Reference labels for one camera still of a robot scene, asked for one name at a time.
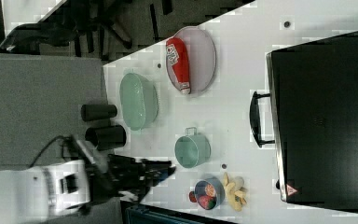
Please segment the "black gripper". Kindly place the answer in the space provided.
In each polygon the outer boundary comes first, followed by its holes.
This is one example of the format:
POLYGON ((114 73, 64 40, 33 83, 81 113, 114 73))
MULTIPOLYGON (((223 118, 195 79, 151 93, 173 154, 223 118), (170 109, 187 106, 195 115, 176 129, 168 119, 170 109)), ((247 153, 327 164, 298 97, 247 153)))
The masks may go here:
POLYGON ((109 154, 108 170, 102 173, 95 165, 87 165, 90 203, 107 203, 112 198, 125 198, 139 203, 146 195, 146 185, 155 187, 176 171, 171 161, 150 161, 109 154))

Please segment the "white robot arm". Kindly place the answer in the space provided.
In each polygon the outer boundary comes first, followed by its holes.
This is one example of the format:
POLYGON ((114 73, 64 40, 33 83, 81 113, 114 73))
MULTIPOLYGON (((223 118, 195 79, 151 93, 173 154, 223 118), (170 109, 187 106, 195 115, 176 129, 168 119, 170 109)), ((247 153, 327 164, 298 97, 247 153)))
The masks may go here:
POLYGON ((86 215, 93 206, 120 197, 138 203, 174 172, 168 161, 131 158, 103 167, 76 160, 0 171, 0 224, 86 215))

